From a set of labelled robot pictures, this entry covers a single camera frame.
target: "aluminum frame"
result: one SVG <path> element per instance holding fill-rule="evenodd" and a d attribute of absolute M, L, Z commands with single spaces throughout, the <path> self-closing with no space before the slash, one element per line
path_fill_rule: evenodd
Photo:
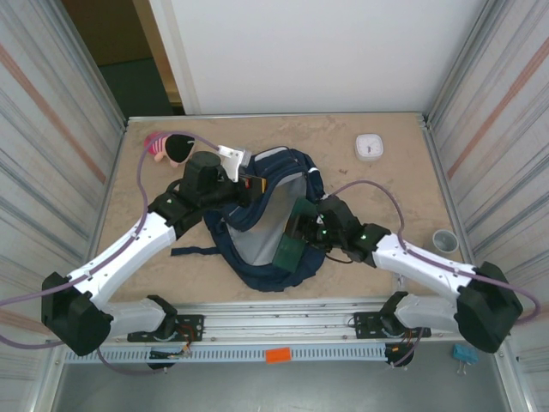
<path fill-rule="evenodd" d="M 460 50 L 452 68 L 449 71 L 446 80 L 437 93 L 437 97 L 431 104 L 428 111 L 430 123 L 436 123 L 439 113 L 449 104 L 457 87 L 467 73 L 467 67 L 470 65 L 475 52 L 479 49 L 481 41 L 492 30 L 493 22 L 498 18 L 499 13 L 509 3 L 510 0 L 486 0 L 479 17 L 471 29 L 462 49 Z"/>
<path fill-rule="evenodd" d="M 257 115 L 215 115 L 215 116 L 189 116 L 189 118 L 260 118 L 277 116 L 325 116 L 329 114 L 343 113 L 291 113 L 291 114 L 257 114 Z M 345 114 L 367 114 L 367 113 L 345 113 Z M 473 253 L 468 244 L 464 227 L 461 223 L 455 203 L 449 191 L 448 182 L 438 157 L 431 131 L 425 124 L 423 114 L 416 113 L 419 127 L 423 131 L 425 144 L 431 156 L 431 160 L 437 175 L 438 183 L 443 193 L 446 208 L 449 212 L 450 221 L 461 242 L 464 261 L 474 264 Z M 170 120 L 177 116 L 155 117 L 155 118 L 130 118 L 129 123 Z M 98 230 L 90 248 L 89 258 L 97 250 L 100 233 L 106 217 L 107 205 L 112 193 L 112 184 L 118 169 L 119 155 L 115 161 L 113 172 L 109 180 L 106 200 L 100 214 Z M 319 300 L 275 300 L 258 302 L 233 302 L 226 304 L 199 304 L 177 306 L 180 312 L 192 314 L 201 313 L 208 316 L 208 329 L 204 331 L 205 343 L 197 342 L 196 345 L 220 345 L 231 347 L 232 345 L 247 344 L 335 344 L 342 342 L 357 342 L 353 329 L 341 326 L 341 321 L 352 318 L 354 312 L 377 311 L 382 306 L 386 297 L 379 298 L 356 298 L 356 299 L 319 299 Z M 433 331 L 432 341 L 455 341 L 461 340 L 457 334 Z M 367 342 L 394 342 L 394 339 L 371 340 Z M 127 348 L 128 345 L 137 346 L 158 346 L 169 347 L 170 343 L 158 342 L 155 345 L 150 343 L 131 343 L 125 339 L 115 339 L 106 342 L 107 347 Z M 44 371 L 43 384 L 36 396 L 33 412 L 49 411 L 55 398 L 63 363 L 66 356 L 65 348 L 53 349 L 50 353 Z M 535 412 L 531 390 L 526 384 L 522 372 L 518 368 L 515 356 L 509 342 L 502 345 L 500 351 L 494 355 L 498 364 L 498 370 L 504 385 L 505 394 L 508 398 L 512 411 L 528 410 Z"/>
<path fill-rule="evenodd" d="M 172 357 L 170 363 L 227 363 L 227 362 L 260 362 L 264 363 L 267 352 L 280 348 L 279 345 L 193 345 L 185 354 Z M 101 353 L 108 362 L 135 365 L 137 362 L 148 364 L 166 363 L 166 359 L 151 359 L 151 350 L 166 354 L 178 353 L 181 345 L 171 348 L 152 346 L 111 346 L 103 348 Z M 386 347 L 383 343 L 358 342 L 352 344 L 293 344 L 289 345 L 292 361 L 381 361 L 386 362 Z M 100 364 L 96 352 L 86 356 L 77 356 L 68 352 L 66 365 Z"/>

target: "metal wall panel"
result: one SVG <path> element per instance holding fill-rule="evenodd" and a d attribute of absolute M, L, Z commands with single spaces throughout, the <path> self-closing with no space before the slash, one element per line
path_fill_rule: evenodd
<path fill-rule="evenodd" d="M 124 120 L 55 1 L 0 3 L 0 299 L 87 257 Z M 0 333 L 43 341 L 39 300 Z M 32 405 L 43 352 L 0 346 L 0 410 Z"/>
<path fill-rule="evenodd" d="M 498 264 L 547 308 L 549 2 L 499 2 L 492 17 L 430 126 L 477 264 Z M 514 333 L 540 409 L 549 408 L 548 320 L 544 310 Z"/>

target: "black cable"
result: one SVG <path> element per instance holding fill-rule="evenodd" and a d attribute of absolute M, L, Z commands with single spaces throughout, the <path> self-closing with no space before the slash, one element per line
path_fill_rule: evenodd
<path fill-rule="evenodd" d="M 328 253 L 326 253 L 324 256 L 326 256 L 327 259 L 333 262 L 337 262 L 338 264 L 351 264 L 353 262 L 352 260 L 349 260 L 348 262 L 346 262 L 344 260 L 336 259 L 335 257 L 331 257 Z"/>

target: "white clip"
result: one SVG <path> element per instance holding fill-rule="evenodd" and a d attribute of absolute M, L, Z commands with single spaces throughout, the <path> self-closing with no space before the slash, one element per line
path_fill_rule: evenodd
<path fill-rule="evenodd" d="M 238 182 L 238 169 L 242 165 L 244 151 L 228 148 L 227 146 L 219 146 L 217 153 L 223 156 L 221 165 L 225 169 L 227 177 L 233 182 Z"/>
<path fill-rule="evenodd" d="M 457 374 L 458 375 L 467 375 L 467 372 L 465 372 L 465 366 L 468 365 L 468 363 L 460 360 L 460 367 L 457 368 Z"/>

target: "orange label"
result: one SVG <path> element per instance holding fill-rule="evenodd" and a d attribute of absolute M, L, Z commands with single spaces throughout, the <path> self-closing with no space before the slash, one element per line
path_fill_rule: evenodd
<path fill-rule="evenodd" d="M 268 364 L 289 362 L 292 360 L 292 351 L 290 348 L 278 348 L 265 351 L 265 360 Z"/>

